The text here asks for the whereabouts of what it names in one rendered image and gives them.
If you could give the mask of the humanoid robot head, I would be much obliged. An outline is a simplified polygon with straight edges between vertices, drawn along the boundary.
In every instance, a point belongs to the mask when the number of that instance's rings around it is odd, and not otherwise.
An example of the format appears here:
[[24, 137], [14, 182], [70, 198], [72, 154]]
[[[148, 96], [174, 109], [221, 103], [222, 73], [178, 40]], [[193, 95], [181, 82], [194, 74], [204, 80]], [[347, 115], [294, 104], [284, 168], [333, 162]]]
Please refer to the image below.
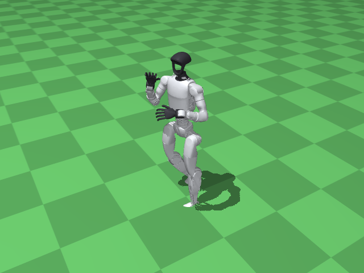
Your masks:
[[[182, 79], [182, 77], [186, 77], [188, 79], [189, 77], [187, 76], [186, 71], [184, 71], [184, 67], [186, 64], [191, 62], [191, 57], [186, 52], [178, 52], [171, 57], [171, 61], [172, 61], [173, 72], [175, 75], [177, 75], [177, 77], [175, 77], [175, 79], [177, 81], [186, 80], [186, 79]], [[176, 70], [175, 64], [180, 65], [181, 70]]]

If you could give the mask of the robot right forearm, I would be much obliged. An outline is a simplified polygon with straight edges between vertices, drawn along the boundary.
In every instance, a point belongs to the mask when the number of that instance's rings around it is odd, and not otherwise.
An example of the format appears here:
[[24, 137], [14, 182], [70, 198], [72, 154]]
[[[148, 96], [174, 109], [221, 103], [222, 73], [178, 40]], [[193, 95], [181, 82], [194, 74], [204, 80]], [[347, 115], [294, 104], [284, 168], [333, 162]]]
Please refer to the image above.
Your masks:
[[147, 86], [146, 88], [146, 93], [147, 93], [147, 99], [152, 101], [156, 98], [156, 94], [155, 94], [155, 91], [153, 89], [153, 87], [151, 86]]

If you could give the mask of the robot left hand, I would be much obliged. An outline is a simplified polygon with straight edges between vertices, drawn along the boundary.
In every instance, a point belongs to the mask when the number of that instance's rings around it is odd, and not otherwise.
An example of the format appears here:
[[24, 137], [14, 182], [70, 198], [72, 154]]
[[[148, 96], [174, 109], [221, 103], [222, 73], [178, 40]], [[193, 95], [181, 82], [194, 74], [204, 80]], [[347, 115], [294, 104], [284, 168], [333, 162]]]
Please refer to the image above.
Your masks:
[[[161, 111], [155, 113], [156, 115], [159, 114], [159, 115], [156, 116], [156, 118], [157, 117], [162, 117], [162, 118], [158, 118], [157, 121], [159, 121], [161, 119], [171, 119], [173, 117], [175, 117], [175, 118], [184, 118], [184, 117], [178, 117], [177, 116], [177, 111], [178, 110], [183, 110], [183, 109], [176, 109], [174, 111], [174, 109], [173, 108], [170, 108], [169, 106], [162, 105], [162, 107], [165, 107], [166, 109], [157, 109], [156, 110], [156, 111], [161, 110]], [[163, 116], [165, 116], [165, 117], [163, 117]]]

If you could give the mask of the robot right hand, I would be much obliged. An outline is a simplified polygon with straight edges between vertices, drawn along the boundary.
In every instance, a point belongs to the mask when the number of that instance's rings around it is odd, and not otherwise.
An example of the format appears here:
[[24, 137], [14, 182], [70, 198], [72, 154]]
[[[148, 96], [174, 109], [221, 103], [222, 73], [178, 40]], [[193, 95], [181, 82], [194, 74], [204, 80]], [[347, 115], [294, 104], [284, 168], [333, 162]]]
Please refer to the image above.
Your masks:
[[151, 87], [153, 87], [153, 89], [154, 89], [154, 87], [155, 87], [155, 82], [157, 81], [157, 80], [160, 80], [160, 78], [157, 78], [156, 79], [156, 76], [157, 76], [157, 74], [155, 74], [154, 75], [154, 73], [152, 73], [152, 75], [151, 75], [151, 73], [149, 72], [149, 73], [145, 73], [145, 76], [146, 76], [146, 80], [147, 80], [147, 82], [146, 82], [146, 88], [147, 88], [147, 86], [151, 86]]

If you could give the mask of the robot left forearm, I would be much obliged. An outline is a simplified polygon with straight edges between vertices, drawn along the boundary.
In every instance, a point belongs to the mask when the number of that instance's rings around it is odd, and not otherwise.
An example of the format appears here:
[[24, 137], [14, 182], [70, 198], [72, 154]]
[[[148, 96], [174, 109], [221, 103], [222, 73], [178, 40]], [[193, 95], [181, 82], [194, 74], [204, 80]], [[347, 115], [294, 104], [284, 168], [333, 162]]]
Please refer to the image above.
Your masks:
[[199, 122], [199, 121], [206, 121], [208, 120], [208, 114], [206, 112], [192, 112], [192, 111], [185, 111], [185, 110], [178, 110], [177, 111], [177, 116], [178, 117], [184, 117], [183, 119], [185, 120], [191, 120], [194, 122]]

